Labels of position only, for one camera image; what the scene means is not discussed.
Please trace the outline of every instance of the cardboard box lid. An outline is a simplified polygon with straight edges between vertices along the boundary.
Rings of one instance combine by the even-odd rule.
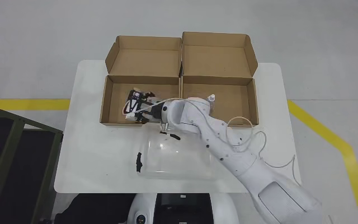
[[[246,34],[183,32],[183,75],[252,77],[257,60]]]
[[[181,38],[118,36],[106,58],[111,76],[178,77]]]

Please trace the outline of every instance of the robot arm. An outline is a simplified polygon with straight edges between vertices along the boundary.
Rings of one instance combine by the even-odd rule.
[[[274,172],[250,151],[233,150],[231,143],[240,145],[241,140],[231,128],[227,130],[227,123],[209,116],[210,104],[206,100],[174,100],[164,107],[162,120],[184,132],[200,133],[210,153],[249,191],[267,223],[322,223],[322,205],[305,189]]]

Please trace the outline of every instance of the cardboard box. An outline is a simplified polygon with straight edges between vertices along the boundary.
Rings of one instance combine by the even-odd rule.
[[[161,99],[180,97],[181,38],[118,36],[106,66],[100,117],[105,125],[136,125],[122,115],[134,87]]]
[[[184,32],[182,63],[182,98],[215,94],[213,117],[228,122],[243,116],[258,124],[252,78],[257,61],[248,35]],[[231,124],[248,123],[236,119]]]

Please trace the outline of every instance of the white table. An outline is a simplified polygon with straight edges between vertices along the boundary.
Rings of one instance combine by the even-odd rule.
[[[78,64],[55,179],[58,193],[247,192],[221,165],[218,179],[212,181],[138,176],[134,169],[138,151],[131,150],[131,139],[138,129],[107,127],[99,122],[106,75],[104,60],[84,60]],[[260,117],[255,130],[264,130],[268,136],[262,156],[281,165],[296,154],[281,68],[274,63],[260,63],[254,78]],[[252,148],[259,149],[262,142],[262,138],[256,138]],[[278,171],[293,178],[291,166]],[[300,181],[298,162],[295,176]]]

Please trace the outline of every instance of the metal rack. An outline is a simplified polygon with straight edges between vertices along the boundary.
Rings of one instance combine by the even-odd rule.
[[[0,110],[0,223],[38,223],[62,136],[61,130]]]

